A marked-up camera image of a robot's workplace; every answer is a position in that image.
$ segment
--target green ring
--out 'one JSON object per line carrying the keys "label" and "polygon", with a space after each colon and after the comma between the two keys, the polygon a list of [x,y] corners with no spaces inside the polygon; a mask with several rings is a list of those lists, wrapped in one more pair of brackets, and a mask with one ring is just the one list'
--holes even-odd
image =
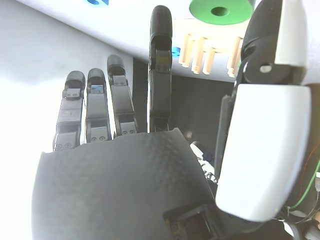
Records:
{"label": "green ring", "polygon": [[231,25],[249,19],[254,11],[254,3],[255,0],[192,0],[189,10],[202,22]]}

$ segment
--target wire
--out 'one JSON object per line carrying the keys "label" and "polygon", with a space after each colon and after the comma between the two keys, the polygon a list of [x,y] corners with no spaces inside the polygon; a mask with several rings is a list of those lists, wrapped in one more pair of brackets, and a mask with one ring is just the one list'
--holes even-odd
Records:
{"label": "wire", "polygon": [[295,205],[290,207],[291,210],[297,208],[302,203],[302,201],[306,198],[306,196],[307,196],[307,194],[308,194],[308,192],[309,192],[309,190],[310,190],[310,188],[311,188],[311,186],[312,186],[312,184],[313,184],[313,182],[314,182],[314,180],[316,178],[316,174],[319,171],[319,169],[320,169],[320,160],[318,161],[318,164],[316,165],[314,174],[312,175],[311,180],[310,180],[308,186],[306,187],[306,190],[304,191],[302,197],[300,198],[300,200]]}
{"label": "wire", "polygon": [[297,197],[297,200],[301,197],[301,194],[302,194],[302,187],[303,187],[303,181],[304,181],[304,175],[305,175],[305,172],[306,172],[306,169],[307,169],[307,165],[309,163],[309,160],[311,159],[311,157],[313,156],[313,154],[315,153],[315,151],[317,150],[317,148],[320,146],[320,141],[314,146],[314,148],[311,150],[308,158],[306,159],[305,161],[305,164],[304,164],[304,168],[303,168],[303,172],[302,172],[302,175],[301,175],[301,180],[300,180],[300,192],[299,192],[299,195]]}
{"label": "wire", "polygon": [[315,210],[316,210],[317,206],[319,205],[319,200],[320,200],[319,196],[320,196],[320,193],[317,192],[316,200],[315,200],[313,208],[302,220],[297,221],[296,224],[301,224],[301,223],[308,221],[310,218],[312,218],[317,213],[318,210],[317,211],[315,211]]}

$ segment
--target blue object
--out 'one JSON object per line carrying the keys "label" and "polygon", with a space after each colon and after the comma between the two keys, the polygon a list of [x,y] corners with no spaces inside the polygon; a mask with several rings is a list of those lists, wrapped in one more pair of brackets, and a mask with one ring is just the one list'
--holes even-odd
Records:
{"label": "blue object", "polygon": [[93,5],[100,5],[100,1],[105,3],[107,6],[109,5],[109,0],[87,0],[89,3]]}
{"label": "blue object", "polygon": [[177,58],[180,56],[180,47],[172,47],[172,57]]}

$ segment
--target textured grip surface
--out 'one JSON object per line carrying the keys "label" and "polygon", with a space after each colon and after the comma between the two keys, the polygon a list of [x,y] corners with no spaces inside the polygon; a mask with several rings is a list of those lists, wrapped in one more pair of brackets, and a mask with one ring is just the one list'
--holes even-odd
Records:
{"label": "textured grip surface", "polygon": [[163,214],[213,197],[178,129],[43,153],[34,240],[170,240]]}

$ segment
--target black cable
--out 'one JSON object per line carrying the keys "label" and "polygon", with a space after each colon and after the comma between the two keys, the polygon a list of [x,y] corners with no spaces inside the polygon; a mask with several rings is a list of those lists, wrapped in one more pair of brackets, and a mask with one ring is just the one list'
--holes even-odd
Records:
{"label": "black cable", "polygon": [[312,218],[320,209],[320,207],[317,208],[317,206],[319,205],[319,202],[320,202],[320,192],[317,192],[316,200],[315,200],[313,208],[302,220],[297,221],[296,224],[301,224],[301,223],[307,222],[310,218]]}

